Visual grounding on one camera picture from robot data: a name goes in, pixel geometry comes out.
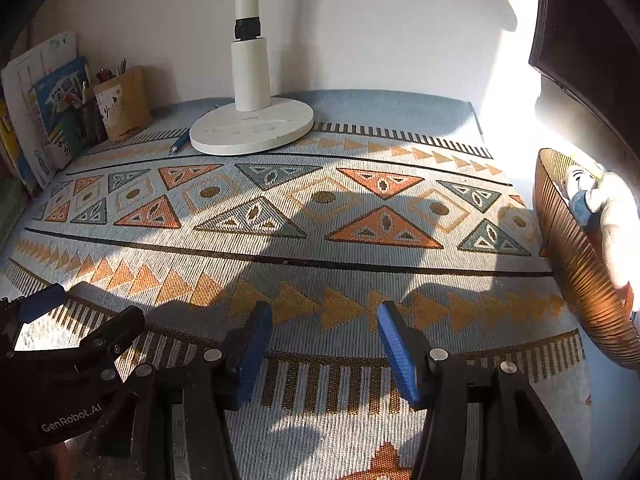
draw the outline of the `patterned rug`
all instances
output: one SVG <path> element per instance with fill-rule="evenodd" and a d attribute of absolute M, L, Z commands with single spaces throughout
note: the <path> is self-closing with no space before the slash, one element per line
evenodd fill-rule
<path fill-rule="evenodd" d="M 431 124 L 470 105 L 447 106 L 431 109 Z M 425 413 L 399 397 L 376 332 L 375 308 L 392 299 L 435 346 L 482 366 L 514 361 L 587 471 L 577 322 L 533 212 L 475 120 L 439 138 L 436 126 L 416 133 L 400 119 L 353 124 L 343 110 L 336 123 L 330 113 L 268 153 L 189 147 L 168 158 L 191 122 L 153 123 L 75 160 L 26 213 L 4 270 L 3 295 L 71 289 L 18 348 L 76 345 L 135 304 L 147 325 L 117 362 L 124 378 L 141 362 L 187 363 L 264 299 L 270 348 L 252 402 L 227 413 L 241 477 L 408 478 Z M 466 474 L 474 443 L 470 431 Z M 174 457 L 184 457 L 178 445 Z"/>

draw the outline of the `pen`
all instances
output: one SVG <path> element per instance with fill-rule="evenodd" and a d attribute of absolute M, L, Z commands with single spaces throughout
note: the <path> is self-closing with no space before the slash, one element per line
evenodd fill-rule
<path fill-rule="evenodd" d="M 187 140 L 189 140 L 189 130 L 186 130 L 180 137 L 175 139 L 174 145 L 169 149 L 169 155 L 177 152 Z"/>

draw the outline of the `orange triangle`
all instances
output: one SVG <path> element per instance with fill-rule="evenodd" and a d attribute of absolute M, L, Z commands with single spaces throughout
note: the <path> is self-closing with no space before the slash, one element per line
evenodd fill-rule
<path fill-rule="evenodd" d="M 301 137 L 296 142 L 294 142 L 294 144 L 297 146 L 306 146 L 308 144 L 317 144 L 317 143 L 318 143 L 318 140 L 314 139 L 311 136 Z"/>
<path fill-rule="evenodd" d="M 113 269 L 111 269 L 107 258 L 103 256 L 100 260 L 100 263 L 98 264 L 98 268 L 95 269 L 94 275 L 91 277 L 91 281 L 89 283 L 99 282 L 107 276 L 113 276 Z"/>
<path fill-rule="evenodd" d="M 60 251 L 56 247 L 54 251 L 51 253 L 51 257 L 49 258 L 49 263 L 47 265 L 51 265 L 60 259 Z"/>
<path fill-rule="evenodd" d="M 65 252 L 63 252 L 62 256 L 60 256 L 58 264 L 56 265 L 56 269 L 61 269 L 65 265 L 68 265 L 69 261 L 70 261 L 69 260 L 69 252 L 65 249 Z"/>
<path fill-rule="evenodd" d="M 88 176 L 85 178 L 79 178 L 74 185 L 74 196 L 80 193 L 83 189 L 88 188 L 94 182 L 97 182 L 102 178 L 102 175 Z"/>
<path fill-rule="evenodd" d="M 360 144 L 359 142 L 354 142 L 354 140 L 344 139 L 344 149 L 345 150 L 354 150 L 355 148 L 364 148 L 364 144 Z"/>
<path fill-rule="evenodd" d="M 421 152 L 420 150 L 416 150 L 415 148 L 411 148 L 412 152 L 414 152 L 414 157 L 417 160 L 420 160 L 421 158 L 429 158 L 431 155 L 431 153 L 427 153 L 427 152 Z"/>
<path fill-rule="evenodd" d="M 505 298 L 509 302 L 509 307 L 511 310 L 511 319 L 514 323 L 523 322 L 524 319 L 532 314 L 532 307 L 527 302 L 517 297 L 515 294 L 511 294 L 507 292 L 505 294 Z"/>
<path fill-rule="evenodd" d="M 180 274 L 171 269 L 164 279 L 164 282 L 162 282 L 160 292 L 158 292 L 158 297 L 156 298 L 156 305 L 179 298 L 192 290 Z"/>
<path fill-rule="evenodd" d="M 372 334 L 378 330 L 378 306 L 380 303 L 383 303 L 383 301 L 391 301 L 391 298 L 380 294 L 376 290 L 369 291 L 369 304 L 367 306 L 369 307 L 369 331 Z M 396 308 L 403 317 L 409 312 L 409 309 L 400 303 L 396 303 Z"/>
<path fill-rule="evenodd" d="M 328 330 L 361 316 L 364 312 L 362 305 L 327 287 L 322 300 L 320 326 L 323 330 Z"/>
<path fill-rule="evenodd" d="M 441 155 L 438 152 L 433 152 L 433 157 L 436 159 L 438 164 L 441 162 L 451 162 L 451 159 L 448 156 Z"/>
<path fill-rule="evenodd" d="M 522 197 L 520 195 L 509 195 L 509 196 L 511 198 L 513 198 L 521 206 L 526 207 L 526 204 L 524 203 L 524 200 L 522 199 Z"/>
<path fill-rule="evenodd" d="M 69 214 L 70 204 L 71 204 L 71 200 L 69 202 L 65 202 L 58 209 L 56 209 L 49 216 L 47 216 L 44 219 L 44 221 L 45 222 L 66 222 L 66 216 Z"/>
<path fill-rule="evenodd" d="M 226 310 L 226 317 L 229 318 L 238 316 L 239 314 L 245 314 L 254 307 L 256 301 L 267 299 L 268 298 L 251 283 L 240 278 L 234 287 L 234 293 Z"/>
<path fill-rule="evenodd" d="M 80 267 L 80 270 L 78 270 L 77 277 L 79 278 L 80 276 L 84 276 L 89 272 L 94 272 L 94 270 L 95 270 L 94 259 L 91 257 L 90 254 L 88 254 L 87 257 L 84 259 L 84 262 L 82 262 L 82 266 Z"/>
<path fill-rule="evenodd" d="M 38 261 L 41 261 L 42 257 L 44 256 L 44 250 L 45 250 L 44 245 L 38 244 L 38 250 L 35 252 L 34 258 Z"/>
<path fill-rule="evenodd" d="M 367 151 L 369 153 L 386 152 L 386 150 L 388 149 L 389 149 L 388 146 L 383 146 L 382 144 L 376 144 L 375 142 L 370 142 L 369 146 L 367 147 Z"/>
<path fill-rule="evenodd" d="M 194 178 L 209 173 L 209 171 L 216 170 L 222 166 L 222 164 L 204 164 L 202 166 L 171 166 L 168 168 L 158 168 L 160 178 L 164 182 L 164 186 L 167 190 L 171 190 L 174 187 L 178 187 L 185 182 L 193 180 Z"/>
<path fill-rule="evenodd" d="M 131 288 L 129 289 L 129 295 L 131 296 L 132 294 L 144 292 L 145 290 L 149 290 L 150 288 L 154 288 L 158 285 L 160 285 L 160 282 L 151 272 L 151 269 L 149 269 L 145 264 L 142 264 L 133 285 L 131 285 Z"/>
<path fill-rule="evenodd" d="M 484 292 L 480 293 L 480 303 L 482 303 L 484 322 L 489 328 L 495 326 L 509 311 L 509 305 L 496 300 Z"/>
<path fill-rule="evenodd" d="M 337 140 L 333 140 L 333 139 L 327 139 L 326 137 L 322 137 L 320 139 L 320 142 L 318 142 L 318 146 L 320 148 L 332 148 L 334 146 L 339 146 L 340 142 L 338 142 Z"/>
<path fill-rule="evenodd" d="M 462 160 L 461 158 L 457 158 L 456 156 L 453 156 L 453 155 L 451 155 L 451 158 L 456 163 L 456 166 L 459 168 L 464 168 L 465 166 L 471 166 L 471 163 L 467 162 L 466 160 Z"/>
<path fill-rule="evenodd" d="M 225 296 L 228 296 L 226 290 L 202 272 L 198 283 L 196 283 L 196 288 L 193 289 L 189 303 L 194 306 L 211 306 L 222 301 Z"/>
<path fill-rule="evenodd" d="M 334 242 L 442 249 L 442 245 L 387 206 L 382 206 L 326 236 Z"/>
<path fill-rule="evenodd" d="M 112 288 L 117 287 L 118 285 L 122 285 L 123 283 L 129 283 L 134 280 L 134 276 L 129 269 L 129 266 L 125 263 L 124 260 L 120 261 L 118 268 L 113 273 L 113 276 L 109 280 L 109 285 L 107 285 L 107 290 L 111 290 Z"/>
<path fill-rule="evenodd" d="M 355 180 L 361 186 L 378 195 L 382 200 L 391 198 L 405 189 L 422 182 L 421 176 L 386 173 L 383 171 L 350 170 L 337 168 L 338 171 Z"/>
<path fill-rule="evenodd" d="M 357 471 L 338 480 L 410 480 L 410 467 L 400 465 L 400 456 L 390 442 L 378 448 L 371 459 L 369 469 Z"/>
<path fill-rule="evenodd" d="M 482 314 L 482 307 L 471 303 L 453 292 L 449 293 L 449 306 L 451 309 L 451 327 L 454 332 L 462 330 L 476 317 Z"/>
<path fill-rule="evenodd" d="M 558 317 L 560 315 L 560 311 L 563 306 L 564 299 L 556 296 L 555 294 L 551 294 L 551 298 L 549 298 L 549 309 L 551 310 L 553 317 Z"/>
<path fill-rule="evenodd" d="M 478 164 L 475 161 L 471 161 L 471 165 L 474 167 L 474 170 L 476 171 L 486 170 L 486 168 L 482 164 Z"/>
<path fill-rule="evenodd" d="M 273 324 L 280 325 L 300 316 L 310 316 L 320 308 L 315 301 L 280 282 L 278 297 L 273 303 Z"/>
<path fill-rule="evenodd" d="M 80 265 L 80 254 L 78 254 L 78 251 L 76 251 L 76 254 L 74 254 L 74 257 L 71 258 L 71 261 L 69 262 L 69 266 L 65 269 L 65 274 L 71 272 L 72 270 L 79 269 Z"/>
<path fill-rule="evenodd" d="M 414 327 L 424 330 L 449 313 L 449 309 L 437 301 L 427 298 L 418 292 L 409 294 L 411 312 L 414 314 Z"/>
<path fill-rule="evenodd" d="M 44 251 L 42 251 L 42 257 L 40 258 L 40 261 L 44 263 L 47 260 L 49 260 L 50 257 L 51 257 L 51 243 L 49 243 L 49 246 L 45 248 Z"/>
<path fill-rule="evenodd" d="M 489 166 L 486 164 L 486 168 L 491 171 L 492 175 L 497 175 L 498 173 L 502 173 L 502 170 L 498 170 L 498 168 L 494 168 L 493 166 Z"/>
<path fill-rule="evenodd" d="M 411 152 L 409 150 L 401 148 L 400 146 L 392 146 L 391 156 L 400 156 L 400 155 L 411 155 Z"/>
<path fill-rule="evenodd" d="M 174 208 L 166 195 L 162 195 L 151 202 L 139 207 L 117 222 L 115 226 L 127 227 L 156 227 L 162 229 L 179 229 L 182 227 Z"/>

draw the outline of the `plush toy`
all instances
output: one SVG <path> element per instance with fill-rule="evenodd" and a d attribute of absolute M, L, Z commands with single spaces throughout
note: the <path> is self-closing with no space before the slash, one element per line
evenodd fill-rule
<path fill-rule="evenodd" d="M 640 219 L 636 200 L 615 173 L 604 173 L 595 181 L 582 172 L 570 166 L 565 174 L 572 213 L 588 234 L 594 218 L 590 214 L 600 214 L 602 260 L 620 296 L 633 301 L 634 291 L 640 290 Z M 632 309 L 640 310 L 640 301 L 634 302 Z"/>

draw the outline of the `geometric pattern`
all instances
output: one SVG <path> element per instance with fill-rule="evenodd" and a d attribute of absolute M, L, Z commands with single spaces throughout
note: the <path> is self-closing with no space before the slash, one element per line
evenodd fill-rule
<path fill-rule="evenodd" d="M 118 268 L 113 273 L 111 280 L 109 281 L 109 285 L 107 285 L 107 290 L 111 290 L 123 283 L 129 283 L 134 280 L 134 275 L 131 273 L 129 266 L 125 263 L 124 260 L 120 261 Z"/>
<path fill-rule="evenodd" d="M 149 269 L 145 264 L 142 264 L 133 285 L 131 285 L 131 288 L 129 289 L 129 295 L 131 296 L 139 292 L 144 292 L 145 290 L 149 290 L 150 288 L 154 288 L 158 285 L 160 285 L 160 282 L 154 276 L 151 269 Z"/>
<path fill-rule="evenodd" d="M 457 184 L 455 182 L 446 182 L 444 180 L 437 180 L 436 182 L 458 195 L 462 200 L 471 204 L 481 213 L 486 213 L 494 202 L 500 198 L 500 193 L 497 191 L 467 186 L 466 184 Z"/>
<path fill-rule="evenodd" d="M 326 236 L 334 242 L 442 249 L 442 245 L 398 213 L 382 206 Z"/>
<path fill-rule="evenodd" d="M 286 195 L 316 222 L 324 222 L 362 202 L 353 191 L 328 176 Z"/>
<path fill-rule="evenodd" d="M 75 195 L 71 200 L 71 212 L 78 213 L 83 211 L 89 204 L 95 202 L 102 194 L 102 183 L 95 182 L 84 188 L 80 193 Z"/>
<path fill-rule="evenodd" d="M 369 469 L 343 476 L 338 480 L 378 480 L 379 478 L 388 480 L 409 480 L 411 478 L 411 468 L 400 467 L 398 450 L 391 442 L 385 442 L 378 448 L 371 459 Z"/>
<path fill-rule="evenodd" d="M 236 164 L 236 168 L 263 191 L 321 169 L 298 164 Z"/>
<path fill-rule="evenodd" d="M 99 282 L 108 276 L 113 276 L 113 269 L 109 265 L 109 261 L 104 256 L 98 263 L 98 266 L 95 269 L 94 275 L 91 277 L 91 281 L 89 283 Z"/>
<path fill-rule="evenodd" d="M 378 195 L 382 200 L 387 200 L 424 180 L 420 176 L 385 173 L 382 171 L 350 170 L 348 168 L 337 169 L 346 176 L 351 177 L 361 186 L 366 187 L 369 191 Z"/>
<path fill-rule="evenodd" d="M 49 205 L 49 202 L 45 202 L 44 204 L 39 206 L 39 208 L 36 209 L 36 211 L 33 213 L 33 220 L 44 219 L 44 212 L 47 210 L 47 205 Z"/>
<path fill-rule="evenodd" d="M 195 306 L 211 306 L 219 303 L 227 296 L 226 290 L 204 272 L 200 273 L 198 283 L 193 289 L 193 294 L 189 298 L 189 304 Z"/>
<path fill-rule="evenodd" d="M 332 288 L 325 288 L 320 314 L 320 326 L 329 330 L 365 313 L 362 305 Z"/>
<path fill-rule="evenodd" d="M 66 217 L 69 214 L 69 205 L 71 202 L 65 202 L 58 209 L 51 212 L 49 216 L 45 218 L 45 222 L 66 222 Z"/>
<path fill-rule="evenodd" d="M 225 173 L 215 173 L 183 188 L 180 196 L 196 215 L 242 193 L 236 183 Z"/>
<path fill-rule="evenodd" d="M 65 249 L 65 252 L 63 252 L 62 256 L 60 256 L 58 264 L 56 265 L 56 269 L 61 269 L 62 267 L 68 266 L 70 261 L 71 259 L 69 259 L 69 251 Z"/>
<path fill-rule="evenodd" d="M 516 240 L 486 218 L 460 242 L 458 249 L 473 253 L 531 256 L 531 253 L 517 243 Z"/>
<path fill-rule="evenodd" d="M 180 186 L 209 171 L 216 170 L 222 164 L 207 164 L 206 166 L 172 166 L 170 168 L 158 168 L 158 173 L 164 182 L 167 191 Z"/>
<path fill-rule="evenodd" d="M 469 211 L 436 189 L 412 198 L 407 207 L 444 234 L 453 231 L 469 215 Z"/>
<path fill-rule="evenodd" d="M 123 171 L 121 173 L 111 173 L 108 177 L 109 181 L 109 193 L 112 191 L 116 191 L 119 187 L 128 184 L 132 180 L 138 178 L 140 175 L 145 174 L 147 170 L 135 170 L 135 171 Z"/>
<path fill-rule="evenodd" d="M 134 212 L 114 222 L 113 225 L 162 229 L 179 229 L 182 227 L 166 195 L 146 203 Z"/>
<path fill-rule="evenodd" d="M 94 182 L 97 182 L 98 180 L 100 180 L 102 177 L 103 175 L 96 175 L 96 176 L 88 176 L 85 178 L 79 178 L 78 180 L 76 180 L 76 184 L 74 185 L 74 196 L 80 193 L 83 189 L 86 189 L 87 187 L 89 187 Z"/>
<path fill-rule="evenodd" d="M 498 211 L 498 220 L 501 226 L 505 226 L 513 233 L 523 237 L 531 243 L 534 238 L 540 238 L 538 223 L 528 210 L 507 204 Z"/>
<path fill-rule="evenodd" d="M 520 204 L 523 207 L 526 207 L 527 205 L 524 203 L 524 200 L 522 199 L 522 197 L 520 195 L 509 195 L 511 198 L 513 198 L 518 204 Z"/>
<path fill-rule="evenodd" d="M 306 238 L 304 231 L 263 196 L 214 216 L 193 229 L 217 233 Z"/>
<path fill-rule="evenodd" d="M 160 291 L 156 297 L 156 304 L 180 298 L 180 296 L 189 294 L 192 290 L 193 289 L 183 280 L 180 274 L 171 269 L 164 279 L 164 282 L 162 282 L 162 287 L 160 287 Z"/>
<path fill-rule="evenodd" d="M 49 196 L 49 198 L 53 198 L 55 195 L 57 195 L 60 191 L 62 191 L 63 189 L 65 189 L 65 187 L 67 187 L 69 184 L 71 184 L 73 181 L 72 180 L 63 180 L 62 182 L 57 183 L 52 189 L 51 189 L 51 195 Z"/>
<path fill-rule="evenodd" d="M 71 224 L 106 225 L 107 223 L 107 199 L 89 206 L 78 216 L 70 221 Z"/>
<path fill-rule="evenodd" d="M 144 202 L 149 198 L 156 190 L 154 185 L 148 176 L 144 176 L 142 179 L 132 182 L 128 186 L 121 186 L 118 190 L 113 202 L 113 209 L 119 213 L 135 206 L 138 203 Z"/>

